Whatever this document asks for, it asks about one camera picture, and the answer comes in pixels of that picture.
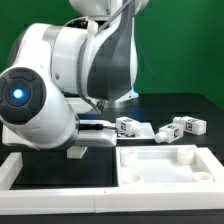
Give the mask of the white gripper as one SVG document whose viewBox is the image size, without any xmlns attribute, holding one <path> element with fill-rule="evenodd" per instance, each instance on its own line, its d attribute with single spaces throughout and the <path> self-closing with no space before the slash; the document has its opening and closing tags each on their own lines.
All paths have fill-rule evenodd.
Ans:
<svg viewBox="0 0 224 224">
<path fill-rule="evenodd" d="M 114 147 L 118 130 L 105 120 L 81 120 L 78 137 L 67 150 L 68 159 L 81 159 L 88 147 Z"/>
</svg>

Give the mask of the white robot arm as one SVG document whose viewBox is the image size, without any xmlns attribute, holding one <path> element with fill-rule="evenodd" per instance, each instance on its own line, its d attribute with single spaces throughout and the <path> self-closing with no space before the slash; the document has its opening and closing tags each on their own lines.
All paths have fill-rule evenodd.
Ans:
<svg viewBox="0 0 224 224">
<path fill-rule="evenodd" d="M 37 150 L 113 147 L 107 121 L 80 119 L 131 91 L 137 75 L 134 17 L 149 0 L 69 0 L 79 17 L 36 23 L 15 41 L 0 73 L 6 145 Z"/>
</svg>

